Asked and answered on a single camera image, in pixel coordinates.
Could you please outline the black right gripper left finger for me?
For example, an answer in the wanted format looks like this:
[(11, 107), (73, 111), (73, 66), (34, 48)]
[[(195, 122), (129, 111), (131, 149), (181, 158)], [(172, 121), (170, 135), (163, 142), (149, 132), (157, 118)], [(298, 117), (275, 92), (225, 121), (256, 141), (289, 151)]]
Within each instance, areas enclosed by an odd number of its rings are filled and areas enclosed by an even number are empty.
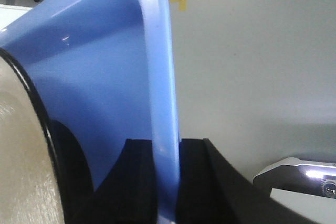
[(156, 223), (156, 177), (150, 140), (127, 139), (97, 189), (75, 139), (65, 145), (65, 165), (71, 195), (67, 223)]

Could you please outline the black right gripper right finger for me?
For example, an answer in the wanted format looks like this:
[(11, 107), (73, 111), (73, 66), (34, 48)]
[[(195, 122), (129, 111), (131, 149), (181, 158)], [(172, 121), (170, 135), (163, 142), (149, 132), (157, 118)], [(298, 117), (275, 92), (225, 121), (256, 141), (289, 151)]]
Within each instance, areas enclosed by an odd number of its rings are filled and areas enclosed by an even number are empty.
[(335, 199), (273, 189), (266, 195), (208, 139), (180, 143), (178, 223), (335, 223)]

